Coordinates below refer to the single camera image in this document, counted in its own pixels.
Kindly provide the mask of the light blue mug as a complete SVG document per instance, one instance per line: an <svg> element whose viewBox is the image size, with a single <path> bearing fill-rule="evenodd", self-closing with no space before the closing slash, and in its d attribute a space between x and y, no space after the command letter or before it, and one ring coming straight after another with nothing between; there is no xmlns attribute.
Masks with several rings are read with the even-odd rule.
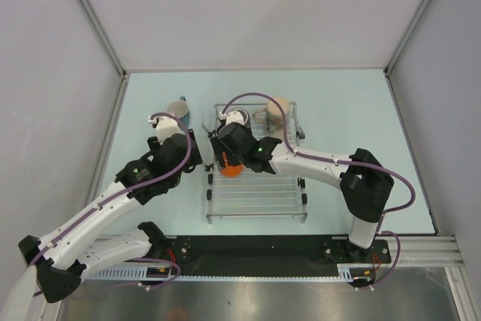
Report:
<svg viewBox="0 0 481 321"><path fill-rule="evenodd" d="M181 96L178 100L171 102L167 106L167 112L180 119L183 125L189 128L191 114L185 96Z"/></svg>

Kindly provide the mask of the orange mug black handle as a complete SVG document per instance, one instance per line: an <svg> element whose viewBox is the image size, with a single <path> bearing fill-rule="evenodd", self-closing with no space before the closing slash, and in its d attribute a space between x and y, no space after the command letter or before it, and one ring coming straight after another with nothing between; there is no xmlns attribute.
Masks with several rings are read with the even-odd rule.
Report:
<svg viewBox="0 0 481 321"><path fill-rule="evenodd" d="M224 177L237 177L244 170L242 164L230 165L228 163L228 157L225 152L222 153L223 167L219 170L220 174Z"/></svg>

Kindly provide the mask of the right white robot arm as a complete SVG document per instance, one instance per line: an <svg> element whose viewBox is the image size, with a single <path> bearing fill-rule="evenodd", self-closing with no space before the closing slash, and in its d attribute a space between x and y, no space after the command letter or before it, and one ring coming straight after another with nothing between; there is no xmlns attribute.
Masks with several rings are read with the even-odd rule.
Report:
<svg viewBox="0 0 481 321"><path fill-rule="evenodd" d="M255 138L249 127L229 123L209 136L220 168L224 160L243 165L255 173L295 175L316 180L341 191L352 215L345 253L351 260L363 262L374 252L374 238L386 202L394 186L392 176L367 150L341 157L321 153L309 155L279 138Z"/></svg>

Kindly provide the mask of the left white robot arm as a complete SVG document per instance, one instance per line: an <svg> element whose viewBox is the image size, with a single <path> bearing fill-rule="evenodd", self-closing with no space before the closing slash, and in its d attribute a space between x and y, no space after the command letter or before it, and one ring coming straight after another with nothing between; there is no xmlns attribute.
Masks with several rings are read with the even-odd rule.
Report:
<svg viewBox="0 0 481 321"><path fill-rule="evenodd" d="M147 140L150 151L130 161L89 206L53 232L25 236L18 247L27 265L37 270L37 284L47 302L61 301L91 274L130 259L172 259L168 241L152 221L104 245L94 240L110 224L167 193L183 173L202 163L193 130L163 142Z"/></svg>

